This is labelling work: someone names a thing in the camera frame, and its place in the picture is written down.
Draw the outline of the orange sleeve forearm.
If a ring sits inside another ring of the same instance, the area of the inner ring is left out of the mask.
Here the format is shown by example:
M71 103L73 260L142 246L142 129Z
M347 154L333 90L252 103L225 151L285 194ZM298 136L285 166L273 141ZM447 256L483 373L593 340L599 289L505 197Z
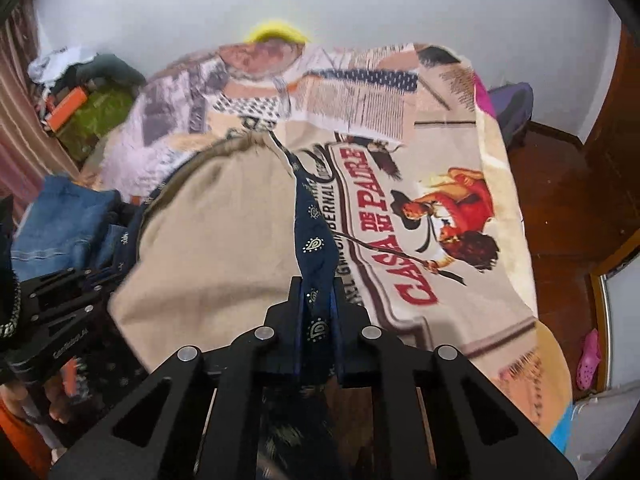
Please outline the orange sleeve forearm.
M51 468L51 449L40 433L18 418L1 402L1 429L22 460L38 479L47 479Z

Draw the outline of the left hand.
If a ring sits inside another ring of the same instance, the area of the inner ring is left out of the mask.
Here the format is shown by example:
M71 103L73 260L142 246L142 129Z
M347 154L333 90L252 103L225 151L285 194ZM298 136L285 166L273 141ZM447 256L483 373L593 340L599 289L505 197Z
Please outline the left hand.
M76 365L74 360L67 362L44 384L44 392L49 400L49 415L55 422L66 424L73 415L69 393L76 392Z

